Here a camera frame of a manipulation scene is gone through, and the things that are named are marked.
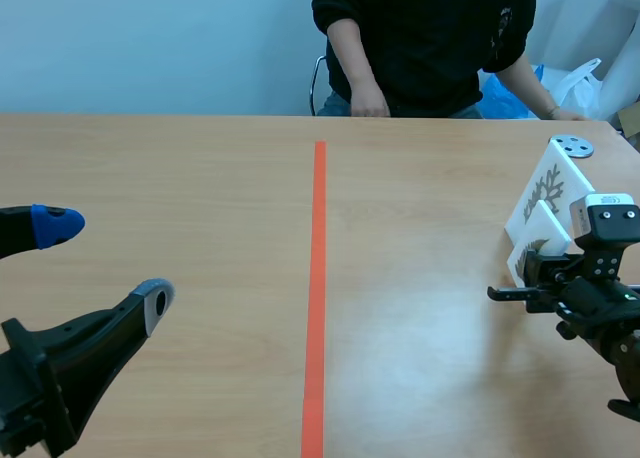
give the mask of person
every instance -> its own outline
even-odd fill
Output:
[[[536,0],[313,0],[328,36],[324,116],[482,118],[478,70],[539,118],[562,110],[524,54]]]

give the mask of white plastic bag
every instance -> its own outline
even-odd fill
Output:
[[[600,90],[602,82],[592,71],[602,60],[595,58],[565,76],[552,90],[556,103],[563,109],[580,113],[587,118],[598,119],[600,114]]]

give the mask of metal disc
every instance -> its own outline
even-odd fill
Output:
[[[555,135],[552,140],[558,142],[567,155],[571,158],[589,158],[593,155],[591,142],[573,135]]]

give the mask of person's hand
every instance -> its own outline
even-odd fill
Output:
[[[582,116],[573,111],[563,110],[559,106],[556,106],[549,112],[549,119],[556,121],[591,121],[586,116]]]
[[[390,116],[387,100],[375,80],[363,81],[352,87],[351,116]]]

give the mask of table surface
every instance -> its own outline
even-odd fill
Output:
[[[485,296],[556,133],[595,143],[577,164],[596,189],[640,201],[640,155],[604,123],[0,115],[0,206],[87,218],[2,262],[0,317],[48,328],[166,277],[173,307],[68,456],[299,457],[326,140],[325,456],[637,458],[613,368]],[[640,246],[621,276],[640,281]]]

